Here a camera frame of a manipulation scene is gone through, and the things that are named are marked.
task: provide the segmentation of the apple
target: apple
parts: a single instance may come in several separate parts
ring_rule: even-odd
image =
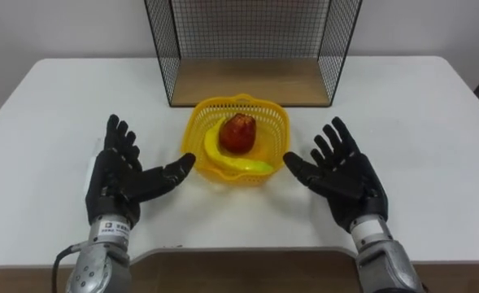
[[[226,121],[220,129],[220,146],[233,154],[245,154],[254,146],[255,119],[241,113]]]

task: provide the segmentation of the white table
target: white table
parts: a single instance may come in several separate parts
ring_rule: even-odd
[[[346,122],[387,191],[389,226],[413,261],[479,262],[479,101],[445,60],[351,57],[331,108],[286,110],[291,149],[308,159],[324,123]],[[179,156],[191,111],[168,106],[155,59],[37,63],[0,110],[0,266],[51,265],[67,245],[86,240],[85,171],[111,113],[137,133],[151,168]],[[283,169],[267,185],[244,189],[192,172],[170,195],[144,203],[130,256],[178,249],[354,254],[355,246],[327,202]]]

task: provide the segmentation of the wooden base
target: wooden base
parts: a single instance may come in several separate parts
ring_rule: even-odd
[[[249,94],[282,106],[330,104],[316,59],[182,59],[172,105]]]

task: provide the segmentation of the yellow plastic basket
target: yellow plastic basket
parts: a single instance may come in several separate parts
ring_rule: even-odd
[[[213,164],[203,149],[205,133],[221,117],[233,117],[237,113],[253,116],[257,131],[254,147],[244,158],[262,160],[274,171],[269,174],[239,173],[223,170]],[[200,102],[190,117],[183,136],[181,152],[196,155],[195,168],[211,181],[219,181],[236,186],[259,186],[283,166],[282,156],[290,147],[290,120],[281,106],[248,94],[235,97],[209,98]]]

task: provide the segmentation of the wire mesh basket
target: wire mesh basket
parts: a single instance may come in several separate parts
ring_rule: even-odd
[[[248,93],[328,107],[362,0],[145,0],[171,106]]]

